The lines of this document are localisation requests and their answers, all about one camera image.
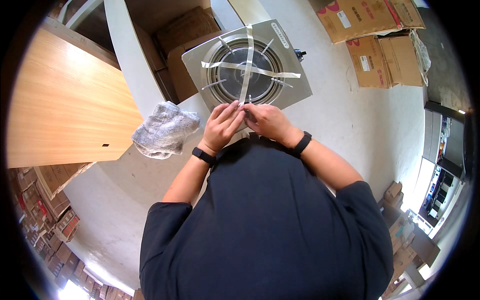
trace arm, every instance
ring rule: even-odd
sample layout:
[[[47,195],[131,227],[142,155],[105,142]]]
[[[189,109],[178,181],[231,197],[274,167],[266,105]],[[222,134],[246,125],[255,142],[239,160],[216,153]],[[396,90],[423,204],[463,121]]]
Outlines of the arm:
[[[244,116],[243,105],[238,106],[238,101],[234,101],[230,105],[217,106],[208,118],[204,137],[197,147],[207,154],[215,156],[229,143]],[[196,156],[191,156],[173,181],[162,202],[191,204],[200,193],[208,169],[209,165],[206,162]]]
[[[303,137],[303,131],[292,126],[279,108],[271,105],[246,104],[257,122],[246,119],[248,127],[259,135],[276,140],[287,148],[294,148]],[[362,176],[340,155],[312,139],[301,153],[301,159],[335,191],[356,181]]]

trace stove knob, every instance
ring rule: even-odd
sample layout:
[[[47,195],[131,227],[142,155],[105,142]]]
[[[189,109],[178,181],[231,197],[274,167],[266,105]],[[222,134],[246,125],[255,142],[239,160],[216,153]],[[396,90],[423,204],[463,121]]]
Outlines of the stove knob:
[[[294,49],[295,55],[297,55],[297,58],[299,59],[299,62],[302,62],[303,56],[306,55],[307,53],[305,51],[300,51],[300,49]]]

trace hand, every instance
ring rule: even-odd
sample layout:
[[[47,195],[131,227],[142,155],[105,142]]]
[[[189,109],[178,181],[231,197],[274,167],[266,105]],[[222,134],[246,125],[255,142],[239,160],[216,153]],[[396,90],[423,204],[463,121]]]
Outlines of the hand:
[[[245,117],[243,105],[239,106],[238,100],[229,104],[220,104],[208,118],[205,126],[204,138],[198,144],[198,148],[211,156],[215,156],[226,144]]]
[[[275,140],[285,147],[294,148],[302,139],[303,131],[294,127],[283,112],[268,104],[245,104],[246,110],[257,119],[245,119],[245,123],[257,134]]]

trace short sleeve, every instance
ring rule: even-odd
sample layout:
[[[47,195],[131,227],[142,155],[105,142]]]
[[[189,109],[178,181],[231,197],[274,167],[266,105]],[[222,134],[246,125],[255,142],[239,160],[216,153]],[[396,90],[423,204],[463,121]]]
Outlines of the short sleeve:
[[[142,237],[140,273],[148,261],[163,253],[191,211],[192,206],[183,202],[152,205]]]
[[[393,275],[393,248],[370,186],[364,181],[350,184],[336,193],[336,198],[353,216],[362,238],[366,299],[377,299]]]

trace black wristband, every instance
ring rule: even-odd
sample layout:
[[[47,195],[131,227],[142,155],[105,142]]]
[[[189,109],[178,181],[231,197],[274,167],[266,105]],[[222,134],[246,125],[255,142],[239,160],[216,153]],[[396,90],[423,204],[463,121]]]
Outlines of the black wristband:
[[[198,157],[199,159],[203,160],[207,164],[210,165],[210,167],[213,167],[214,164],[216,164],[216,156],[211,156],[202,149],[199,149],[195,147],[192,150],[192,155]]]
[[[293,155],[296,157],[300,157],[300,154],[302,153],[303,150],[307,147],[308,143],[312,140],[312,135],[309,134],[308,132],[304,131],[304,135],[300,142],[293,148]]]

